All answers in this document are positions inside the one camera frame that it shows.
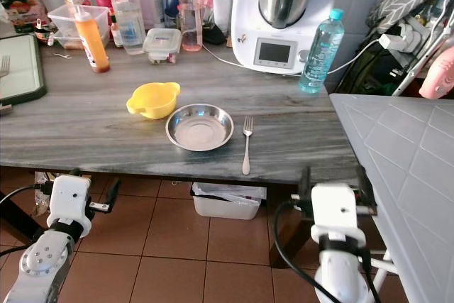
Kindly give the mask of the large clear plastic container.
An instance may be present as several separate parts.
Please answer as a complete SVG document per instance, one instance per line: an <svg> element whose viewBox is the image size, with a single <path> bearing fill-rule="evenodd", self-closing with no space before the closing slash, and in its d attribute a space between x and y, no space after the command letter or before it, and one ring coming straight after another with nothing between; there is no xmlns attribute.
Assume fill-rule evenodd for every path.
<svg viewBox="0 0 454 303"><path fill-rule="evenodd" d="M101 35L101 41L109 43L109 9L104 6L82 5L82 10L90 13L95 20ZM77 14L77 7L72 4L64 4L48 14L57 28L57 31L52 35L54 41L69 50L82 49L81 39L77 32L77 24L75 23L77 20L75 14Z"/></svg>

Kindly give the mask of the white food processor appliance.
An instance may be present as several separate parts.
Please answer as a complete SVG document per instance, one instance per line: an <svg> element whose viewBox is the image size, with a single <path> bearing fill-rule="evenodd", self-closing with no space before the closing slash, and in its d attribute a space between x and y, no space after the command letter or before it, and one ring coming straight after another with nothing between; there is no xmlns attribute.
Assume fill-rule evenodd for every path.
<svg viewBox="0 0 454 303"><path fill-rule="evenodd" d="M256 72L299 74L334 0L231 0L231 49Z"/></svg>

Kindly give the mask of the grey quilted panel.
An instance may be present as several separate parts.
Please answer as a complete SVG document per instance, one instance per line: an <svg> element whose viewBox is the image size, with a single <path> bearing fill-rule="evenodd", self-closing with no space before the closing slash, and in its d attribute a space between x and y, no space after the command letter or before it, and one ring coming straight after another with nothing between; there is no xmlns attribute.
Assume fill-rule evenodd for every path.
<svg viewBox="0 0 454 303"><path fill-rule="evenodd" d="M409 303L454 303L454 99L330 99Z"/></svg>

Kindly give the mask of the clear blue-capped water bottle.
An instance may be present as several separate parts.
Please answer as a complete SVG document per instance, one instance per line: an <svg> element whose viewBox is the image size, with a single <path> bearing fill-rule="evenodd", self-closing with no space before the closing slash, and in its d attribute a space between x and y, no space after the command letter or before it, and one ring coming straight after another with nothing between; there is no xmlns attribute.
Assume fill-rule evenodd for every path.
<svg viewBox="0 0 454 303"><path fill-rule="evenodd" d="M315 94L324 85L345 33L343 17L344 10L332 9L327 20L318 26L299 78L299 88L303 92Z"/></svg>

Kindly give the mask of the white plastic bin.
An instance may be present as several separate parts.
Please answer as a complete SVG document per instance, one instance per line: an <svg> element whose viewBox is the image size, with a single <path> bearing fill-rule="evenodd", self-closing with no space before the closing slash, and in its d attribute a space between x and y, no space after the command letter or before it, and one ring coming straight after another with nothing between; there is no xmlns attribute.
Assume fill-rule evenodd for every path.
<svg viewBox="0 0 454 303"><path fill-rule="evenodd" d="M200 216L249 221L262 208L267 190L266 187L195 182L190 195Z"/></svg>

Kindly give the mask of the round steel plate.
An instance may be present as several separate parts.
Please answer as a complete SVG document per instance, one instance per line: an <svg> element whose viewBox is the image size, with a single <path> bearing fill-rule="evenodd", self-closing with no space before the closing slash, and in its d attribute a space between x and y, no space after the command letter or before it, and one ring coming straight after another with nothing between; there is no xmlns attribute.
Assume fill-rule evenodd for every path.
<svg viewBox="0 0 454 303"><path fill-rule="evenodd" d="M165 131L175 146L201 153L227 144L235 127L233 118L224 109L192 103L169 115Z"/></svg>

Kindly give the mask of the small clear lidded container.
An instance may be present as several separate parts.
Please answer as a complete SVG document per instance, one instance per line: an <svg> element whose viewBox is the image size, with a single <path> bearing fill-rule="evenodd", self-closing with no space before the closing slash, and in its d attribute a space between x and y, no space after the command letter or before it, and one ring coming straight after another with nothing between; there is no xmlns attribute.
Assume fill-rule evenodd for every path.
<svg viewBox="0 0 454 303"><path fill-rule="evenodd" d="M178 28L151 28L146 34L143 51L153 65L173 65L177 62L181 42Z"/></svg>

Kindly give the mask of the green framed tray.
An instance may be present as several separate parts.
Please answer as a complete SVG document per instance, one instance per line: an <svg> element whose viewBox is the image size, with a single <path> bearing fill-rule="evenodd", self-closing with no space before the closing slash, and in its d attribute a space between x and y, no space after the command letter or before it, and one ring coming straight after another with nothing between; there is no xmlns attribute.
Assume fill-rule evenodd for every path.
<svg viewBox="0 0 454 303"><path fill-rule="evenodd" d="M0 77L1 105L35 101L48 93L35 36L23 34L0 39L0 56L9 57L7 74Z"/></svg>

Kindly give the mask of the orange sauce squeeze bottle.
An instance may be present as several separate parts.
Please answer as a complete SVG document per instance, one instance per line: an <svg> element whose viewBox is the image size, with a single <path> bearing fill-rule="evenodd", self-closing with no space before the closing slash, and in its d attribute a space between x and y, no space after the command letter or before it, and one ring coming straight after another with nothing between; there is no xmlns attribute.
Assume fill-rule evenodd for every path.
<svg viewBox="0 0 454 303"><path fill-rule="evenodd" d="M77 27L78 35L84 45L84 50L87 53L88 62L95 73L109 72L109 59L105 53L104 42L101 40L101 35L97 24L85 7L77 5L75 7L75 27Z"/></svg>

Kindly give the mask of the yellow plastic bowl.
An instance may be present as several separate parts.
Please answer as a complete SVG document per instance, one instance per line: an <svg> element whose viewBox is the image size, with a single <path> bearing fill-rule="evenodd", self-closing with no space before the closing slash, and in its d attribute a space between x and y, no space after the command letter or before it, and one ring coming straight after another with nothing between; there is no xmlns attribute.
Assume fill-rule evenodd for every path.
<svg viewBox="0 0 454 303"><path fill-rule="evenodd" d="M153 82L134 89L126 102L129 113L149 119L162 119L172 114L181 86L176 82Z"/></svg>

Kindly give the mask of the dark wooden table leg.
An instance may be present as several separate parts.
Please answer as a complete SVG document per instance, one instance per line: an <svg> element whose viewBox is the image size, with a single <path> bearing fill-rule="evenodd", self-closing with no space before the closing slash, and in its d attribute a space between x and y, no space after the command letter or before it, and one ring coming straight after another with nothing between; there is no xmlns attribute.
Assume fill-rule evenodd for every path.
<svg viewBox="0 0 454 303"><path fill-rule="evenodd" d="M270 216L270 267L286 268L287 261L279 253L279 247L289 260L295 260L299 251L309 241L311 222L305 221L301 212L291 203L291 195L297 190L289 185L269 185L267 187L267 209Z"/></svg>
<svg viewBox="0 0 454 303"><path fill-rule="evenodd" d="M22 243L29 243L37 233L43 231L43 227L14 202L14 199L25 199L27 193L17 193L0 203L1 228Z"/></svg>

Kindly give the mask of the pink plastic object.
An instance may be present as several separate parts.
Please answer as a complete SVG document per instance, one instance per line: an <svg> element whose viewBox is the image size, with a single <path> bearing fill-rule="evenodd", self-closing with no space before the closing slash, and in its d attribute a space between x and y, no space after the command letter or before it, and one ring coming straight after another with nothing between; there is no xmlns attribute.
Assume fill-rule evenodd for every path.
<svg viewBox="0 0 454 303"><path fill-rule="evenodd" d="M438 99L454 88L454 44L441 49L429 66L427 76L419 88L419 95L426 99Z"/></svg>

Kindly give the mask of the white power adapter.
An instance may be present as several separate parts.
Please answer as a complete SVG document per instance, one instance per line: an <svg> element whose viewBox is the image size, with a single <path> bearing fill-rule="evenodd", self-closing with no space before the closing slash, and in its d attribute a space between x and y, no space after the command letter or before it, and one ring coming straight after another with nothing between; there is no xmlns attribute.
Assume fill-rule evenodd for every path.
<svg viewBox="0 0 454 303"><path fill-rule="evenodd" d="M402 51L403 53L414 53L421 47L424 33L427 31L417 22L415 25L410 23L400 23L398 34L384 33L377 42L387 50Z"/></svg>

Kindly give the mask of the clear orange-capped bottle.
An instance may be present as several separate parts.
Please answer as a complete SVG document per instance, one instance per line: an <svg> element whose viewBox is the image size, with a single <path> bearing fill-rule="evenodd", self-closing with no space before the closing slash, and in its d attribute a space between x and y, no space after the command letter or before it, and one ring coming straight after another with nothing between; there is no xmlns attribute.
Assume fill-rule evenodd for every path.
<svg viewBox="0 0 454 303"><path fill-rule="evenodd" d="M143 21L140 0L111 0L119 26L124 50L130 55L145 53L145 21Z"/></svg>

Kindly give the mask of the pink drinking bottle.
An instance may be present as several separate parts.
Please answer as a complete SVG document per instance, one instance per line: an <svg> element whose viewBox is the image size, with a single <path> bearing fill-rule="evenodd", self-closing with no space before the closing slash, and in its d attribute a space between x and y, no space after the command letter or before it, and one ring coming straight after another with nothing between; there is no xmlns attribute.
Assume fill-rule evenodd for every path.
<svg viewBox="0 0 454 303"><path fill-rule="evenodd" d="M182 34L182 49L202 49L202 0L179 0L179 28Z"/></svg>

